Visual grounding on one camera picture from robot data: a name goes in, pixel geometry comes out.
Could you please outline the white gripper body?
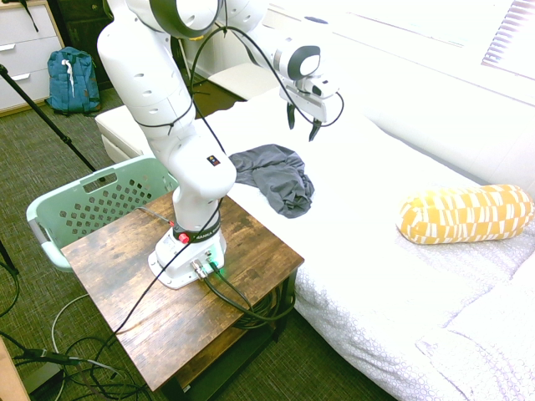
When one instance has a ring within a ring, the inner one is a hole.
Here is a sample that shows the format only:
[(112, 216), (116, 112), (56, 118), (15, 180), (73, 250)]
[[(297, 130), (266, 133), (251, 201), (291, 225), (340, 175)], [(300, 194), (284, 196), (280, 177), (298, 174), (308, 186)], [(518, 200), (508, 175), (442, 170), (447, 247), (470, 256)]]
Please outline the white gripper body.
[(309, 114), (321, 123), (331, 123), (335, 120), (335, 95), (321, 98), (316, 94), (306, 94), (297, 91), (291, 85), (285, 85), (279, 90), (279, 95), (287, 103), (299, 109), (305, 114)]

